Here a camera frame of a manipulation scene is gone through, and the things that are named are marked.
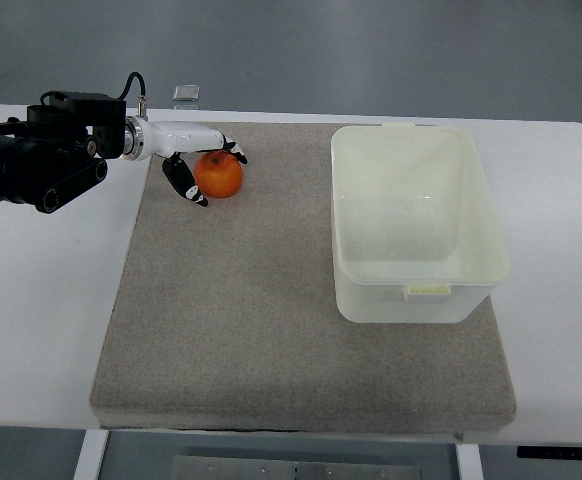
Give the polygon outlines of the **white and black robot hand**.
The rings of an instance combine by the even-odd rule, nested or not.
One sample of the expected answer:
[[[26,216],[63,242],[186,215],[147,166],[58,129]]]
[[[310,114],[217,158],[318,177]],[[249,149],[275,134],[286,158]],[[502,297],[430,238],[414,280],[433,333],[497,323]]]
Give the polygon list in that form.
[[[174,190],[190,202],[206,207],[207,196],[180,155],[221,150],[233,155],[242,164],[246,156],[237,142],[211,129],[191,122],[142,121],[143,150],[141,159],[157,155],[163,159],[162,171]]]

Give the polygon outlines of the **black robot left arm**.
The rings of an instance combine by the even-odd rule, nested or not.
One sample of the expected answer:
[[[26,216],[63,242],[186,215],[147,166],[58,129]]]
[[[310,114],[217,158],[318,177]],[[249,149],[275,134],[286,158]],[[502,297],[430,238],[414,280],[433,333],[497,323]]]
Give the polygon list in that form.
[[[127,138],[125,95],[44,93],[0,123],[0,202],[55,212],[106,178]]]

